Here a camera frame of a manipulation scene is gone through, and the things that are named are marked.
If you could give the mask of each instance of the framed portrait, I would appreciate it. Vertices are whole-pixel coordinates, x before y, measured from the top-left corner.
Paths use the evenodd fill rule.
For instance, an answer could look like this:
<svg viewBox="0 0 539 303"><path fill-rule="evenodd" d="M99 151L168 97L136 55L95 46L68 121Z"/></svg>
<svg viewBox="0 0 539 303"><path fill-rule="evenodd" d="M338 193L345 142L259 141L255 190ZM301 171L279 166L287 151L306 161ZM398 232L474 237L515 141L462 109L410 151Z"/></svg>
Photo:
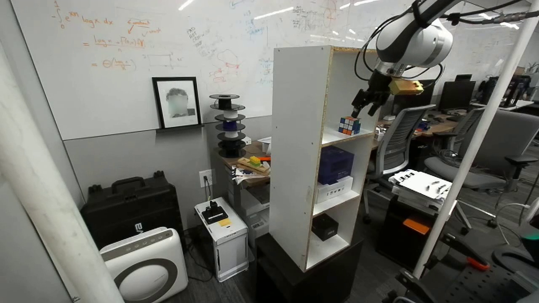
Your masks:
<svg viewBox="0 0 539 303"><path fill-rule="evenodd" d="M151 77L159 127L200 124L195 77Z"/></svg>

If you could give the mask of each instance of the black equipment case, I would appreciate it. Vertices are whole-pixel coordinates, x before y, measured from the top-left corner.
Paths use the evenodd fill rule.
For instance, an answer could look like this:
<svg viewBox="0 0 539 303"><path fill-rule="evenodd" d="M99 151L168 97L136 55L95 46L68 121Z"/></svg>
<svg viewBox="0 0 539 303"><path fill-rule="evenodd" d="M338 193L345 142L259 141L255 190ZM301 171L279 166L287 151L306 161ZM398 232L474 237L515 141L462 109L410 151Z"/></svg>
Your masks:
<svg viewBox="0 0 539 303"><path fill-rule="evenodd" d="M186 248L174 186L163 171L151 178L122 178L109 188L89 186L80 213L99 248L161 225L173 227Z"/></svg>

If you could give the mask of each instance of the shelf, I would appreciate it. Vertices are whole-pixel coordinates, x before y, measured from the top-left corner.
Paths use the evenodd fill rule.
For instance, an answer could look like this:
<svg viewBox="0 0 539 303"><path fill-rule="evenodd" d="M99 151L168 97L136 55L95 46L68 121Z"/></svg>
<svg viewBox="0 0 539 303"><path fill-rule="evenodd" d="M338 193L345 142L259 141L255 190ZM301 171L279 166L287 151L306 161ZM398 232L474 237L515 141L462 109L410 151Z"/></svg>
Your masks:
<svg viewBox="0 0 539 303"><path fill-rule="evenodd" d="M311 232L306 269L345 248L348 243L350 242L343 240L338 233L326 240L319 240L319 237Z"/></svg>
<svg viewBox="0 0 539 303"><path fill-rule="evenodd" d="M343 132L338 132L334 127L324 126L323 127L323 136L321 136L321 146L328 146L328 144L333 144L336 141L348 141L348 139L363 137L363 136L368 136L368 134L372 134L372 131L366 131L366 129L360 129L356 134L343 134Z"/></svg>
<svg viewBox="0 0 539 303"><path fill-rule="evenodd" d="M318 215L328 208L333 208L333 206L341 205L345 201L350 201L353 198L358 198L358 193L355 190L348 190L348 191L343 191L343 193L334 195L331 198L324 198L321 201L316 201L313 206L313 215Z"/></svg>

